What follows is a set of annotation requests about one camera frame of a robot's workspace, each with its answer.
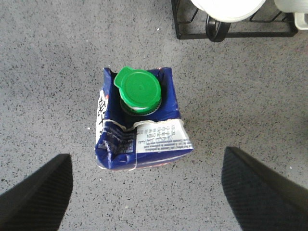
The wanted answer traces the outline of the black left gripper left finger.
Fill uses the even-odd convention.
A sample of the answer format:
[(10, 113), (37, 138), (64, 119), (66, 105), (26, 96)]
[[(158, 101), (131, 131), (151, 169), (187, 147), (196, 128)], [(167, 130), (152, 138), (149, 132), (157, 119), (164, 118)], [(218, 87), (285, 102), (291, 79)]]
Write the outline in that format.
[(59, 154), (0, 196), (2, 231), (56, 231), (73, 189), (72, 161)]

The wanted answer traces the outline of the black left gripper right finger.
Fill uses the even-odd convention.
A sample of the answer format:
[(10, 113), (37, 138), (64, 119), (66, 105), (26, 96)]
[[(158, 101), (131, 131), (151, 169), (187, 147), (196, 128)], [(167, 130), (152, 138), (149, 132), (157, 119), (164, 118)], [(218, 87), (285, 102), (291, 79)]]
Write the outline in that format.
[(226, 147), (221, 183), (244, 231), (306, 231), (308, 191), (237, 147)]

